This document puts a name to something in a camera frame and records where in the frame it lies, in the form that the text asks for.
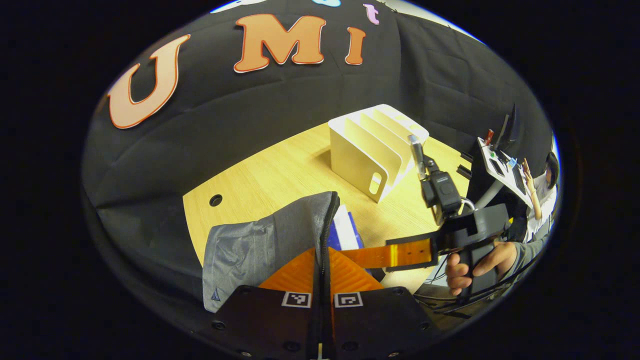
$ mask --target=orange letter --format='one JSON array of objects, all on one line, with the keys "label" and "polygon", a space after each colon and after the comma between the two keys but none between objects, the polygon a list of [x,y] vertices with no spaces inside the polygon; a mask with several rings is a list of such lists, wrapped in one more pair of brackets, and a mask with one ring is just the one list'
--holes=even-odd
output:
[{"label": "orange letter", "polygon": [[362,42],[367,34],[358,28],[347,28],[349,34],[351,34],[351,41],[349,42],[349,54],[344,61],[349,65],[362,64]]},{"label": "orange letter", "polygon": [[262,55],[263,44],[280,65],[287,61],[296,44],[298,50],[291,58],[294,63],[318,64],[324,59],[320,53],[320,34],[326,21],[319,17],[303,16],[288,31],[271,14],[246,16],[236,24],[244,28],[242,58],[234,65],[236,72],[260,70],[269,65],[269,59]]},{"label": "orange letter", "polygon": [[191,35],[179,37],[151,54],[149,59],[156,59],[156,87],[146,99],[138,102],[131,99],[131,78],[140,64],[116,81],[108,93],[111,122],[115,127],[136,126],[166,104],[178,83],[178,50],[189,37]]}]

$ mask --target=table surface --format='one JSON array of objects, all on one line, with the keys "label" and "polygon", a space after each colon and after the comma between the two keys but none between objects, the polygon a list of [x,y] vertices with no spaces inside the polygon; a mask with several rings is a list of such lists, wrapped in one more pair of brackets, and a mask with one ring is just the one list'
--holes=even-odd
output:
[{"label": "table surface", "polygon": [[[456,170],[458,165],[470,168],[471,164],[432,137],[424,143],[424,151],[450,174],[460,195],[466,196],[469,181]],[[438,229],[422,199],[415,169],[376,203],[334,173],[330,162],[329,127],[324,123],[250,156],[185,194],[187,225],[200,264],[211,227],[259,220],[301,197],[327,191],[336,191],[340,203],[351,212],[365,247]],[[209,201],[216,194],[222,195],[222,202],[211,206]],[[414,292],[432,269],[390,272],[382,285],[405,286]]]},{"label": "table surface", "polygon": [[[491,150],[489,150],[489,146],[484,145],[484,140],[482,138],[478,138],[477,141],[482,152],[482,157],[484,159],[484,167],[486,168],[487,173],[489,173],[492,177],[496,178],[496,180],[504,184],[504,186],[507,186],[507,188],[509,188],[509,190],[511,190],[520,199],[522,199],[522,201],[524,201],[524,203],[527,204],[527,206],[529,206],[530,208],[533,208],[533,203],[531,202],[531,194],[529,193],[529,189],[527,189],[527,185],[524,183],[525,176],[522,169],[519,166],[516,166],[515,168],[508,170],[507,167],[504,166],[504,164],[502,164],[502,162],[496,157],[494,159],[498,163],[498,166],[500,167],[502,172],[504,173],[504,176],[498,174],[498,172],[493,168],[493,165],[491,165],[490,163],[490,159],[492,159],[492,157],[491,157]],[[508,154],[506,154],[504,151],[502,153],[508,157],[511,157]],[[516,179],[513,177],[513,171],[520,172],[525,193],[522,193],[520,189],[518,189],[518,186],[516,186]]]}]

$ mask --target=person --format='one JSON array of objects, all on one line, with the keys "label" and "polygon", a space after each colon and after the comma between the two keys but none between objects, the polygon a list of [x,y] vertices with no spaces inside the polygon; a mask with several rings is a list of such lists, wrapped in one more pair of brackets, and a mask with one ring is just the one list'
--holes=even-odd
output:
[{"label": "person", "polygon": [[556,184],[560,168],[553,152],[547,155],[546,164],[547,166],[542,175],[534,179],[527,159],[524,159],[525,182],[533,208],[527,208],[524,217],[516,217],[513,220],[507,235],[509,241],[530,242],[532,235],[540,230],[540,227],[549,219],[556,206]]},{"label": "person", "polygon": [[[487,254],[476,267],[472,270],[473,276],[482,276],[489,270],[497,268],[498,282],[512,276],[523,266],[531,262],[538,255],[547,241],[548,234],[537,239],[532,236],[533,241],[529,243],[518,243],[513,241],[494,241],[493,250]],[[529,269],[518,274],[514,282],[520,280]],[[457,296],[462,292],[463,288],[467,288],[473,282],[473,279],[466,276],[469,272],[467,264],[460,263],[460,255],[457,252],[449,255],[445,274],[447,276],[447,285],[449,293]]]}]

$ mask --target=letter m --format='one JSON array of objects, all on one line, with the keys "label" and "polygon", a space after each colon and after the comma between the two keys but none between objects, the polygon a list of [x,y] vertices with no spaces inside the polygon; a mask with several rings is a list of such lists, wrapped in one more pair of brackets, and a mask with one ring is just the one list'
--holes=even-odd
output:
[{"label": "letter m", "polygon": [[264,44],[273,59],[284,64],[293,48],[298,50],[291,58],[296,64],[321,63],[324,56],[320,53],[320,35],[326,21],[315,16],[303,16],[288,31],[271,14],[246,16],[236,21],[244,28],[242,59],[234,65],[239,73],[264,69],[269,58],[262,55]]}]

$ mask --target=computer monitor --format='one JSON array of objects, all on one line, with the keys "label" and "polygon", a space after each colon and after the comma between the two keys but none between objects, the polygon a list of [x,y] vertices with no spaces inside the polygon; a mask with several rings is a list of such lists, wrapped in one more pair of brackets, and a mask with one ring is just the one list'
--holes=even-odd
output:
[{"label": "computer monitor", "polygon": [[498,136],[498,141],[493,147],[494,151],[507,152],[511,145],[518,140],[518,133],[520,132],[520,121],[518,120],[517,116],[517,108],[516,104],[514,103],[511,109],[511,114],[506,115],[504,118],[504,123],[502,125],[502,129],[500,130],[500,135]]}]

